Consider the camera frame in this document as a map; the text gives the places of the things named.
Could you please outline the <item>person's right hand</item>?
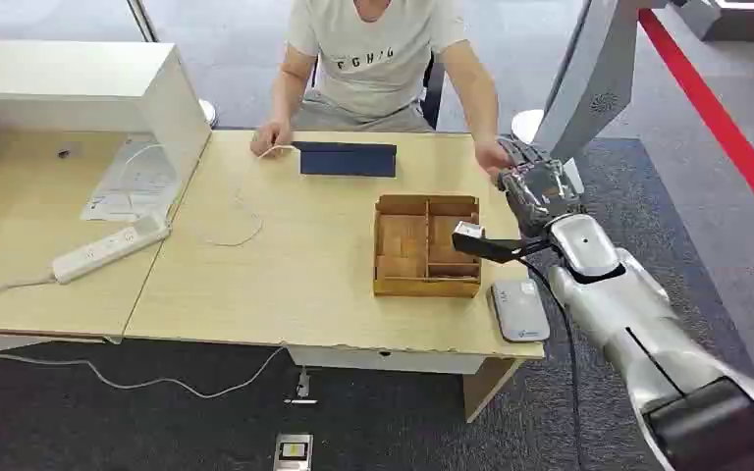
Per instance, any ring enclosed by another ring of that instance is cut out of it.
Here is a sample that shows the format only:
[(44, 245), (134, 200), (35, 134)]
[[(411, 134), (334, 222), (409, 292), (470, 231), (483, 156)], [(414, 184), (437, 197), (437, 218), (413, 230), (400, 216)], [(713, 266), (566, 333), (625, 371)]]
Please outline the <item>person's right hand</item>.
[(250, 151), (259, 158), (272, 158), (293, 149), (288, 120), (270, 121), (260, 126), (250, 142)]

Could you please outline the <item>person's left hand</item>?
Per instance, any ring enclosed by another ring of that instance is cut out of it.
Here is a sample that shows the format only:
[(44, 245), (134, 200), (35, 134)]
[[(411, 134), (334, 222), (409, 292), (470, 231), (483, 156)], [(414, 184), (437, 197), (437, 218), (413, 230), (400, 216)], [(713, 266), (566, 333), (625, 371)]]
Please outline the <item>person's left hand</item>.
[(492, 185), (497, 185), (499, 174), (513, 167), (507, 150), (497, 139), (474, 141), (474, 155), (479, 167), (487, 174)]

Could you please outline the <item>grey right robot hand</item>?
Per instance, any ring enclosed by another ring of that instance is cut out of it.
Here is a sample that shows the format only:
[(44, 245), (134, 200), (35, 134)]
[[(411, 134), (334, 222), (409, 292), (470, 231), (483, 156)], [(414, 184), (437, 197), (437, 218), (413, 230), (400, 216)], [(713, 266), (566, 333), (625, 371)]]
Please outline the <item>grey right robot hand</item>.
[(515, 137), (500, 136), (498, 141), (510, 165), (499, 171), (496, 186), (505, 195), (523, 236), (542, 236), (559, 218), (584, 211), (559, 159)]

